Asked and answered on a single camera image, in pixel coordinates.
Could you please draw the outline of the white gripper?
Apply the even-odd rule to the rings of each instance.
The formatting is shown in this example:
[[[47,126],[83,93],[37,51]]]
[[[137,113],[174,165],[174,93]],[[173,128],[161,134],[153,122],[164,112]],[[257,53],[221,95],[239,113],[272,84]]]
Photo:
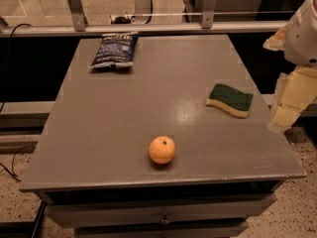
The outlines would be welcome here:
[[[317,98],[317,9],[316,0],[305,0],[289,20],[271,37],[263,48],[283,51],[286,60],[297,65],[290,73],[282,73],[275,86],[267,127],[284,132]]]

